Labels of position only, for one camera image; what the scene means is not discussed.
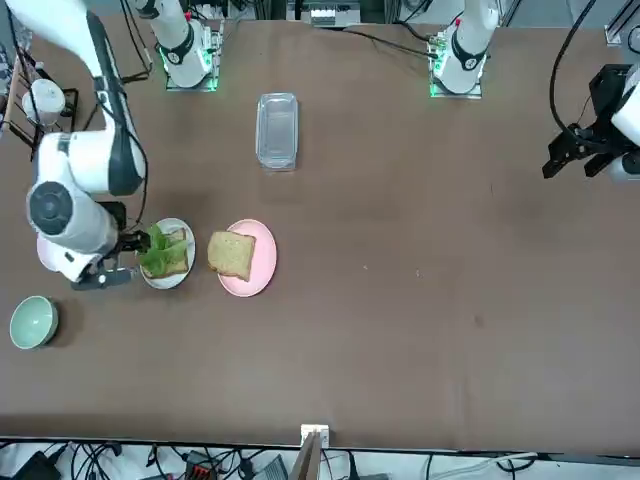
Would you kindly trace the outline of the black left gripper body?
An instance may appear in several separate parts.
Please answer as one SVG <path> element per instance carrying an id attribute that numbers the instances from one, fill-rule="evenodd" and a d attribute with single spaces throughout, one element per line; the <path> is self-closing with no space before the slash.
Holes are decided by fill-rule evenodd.
<path id="1" fill-rule="evenodd" d="M 576 131 L 577 135 L 592 143 L 602 144 L 606 150 L 627 150 L 631 142 L 613 125 L 624 95 L 625 82 L 631 64 L 606 64 L 589 82 L 595 121 Z"/>

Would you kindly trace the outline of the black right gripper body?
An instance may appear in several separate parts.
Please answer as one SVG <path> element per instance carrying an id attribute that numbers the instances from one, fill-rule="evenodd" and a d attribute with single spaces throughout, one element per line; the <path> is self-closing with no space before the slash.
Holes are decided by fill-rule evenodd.
<path id="1" fill-rule="evenodd" d="M 99 201 L 98 204 L 103 207 L 111 218 L 111 224 L 115 233 L 112 235 L 113 240 L 109 241 L 109 249 L 107 256 L 116 256 L 120 252 L 120 236 L 126 228 L 126 206 L 121 201 Z"/>

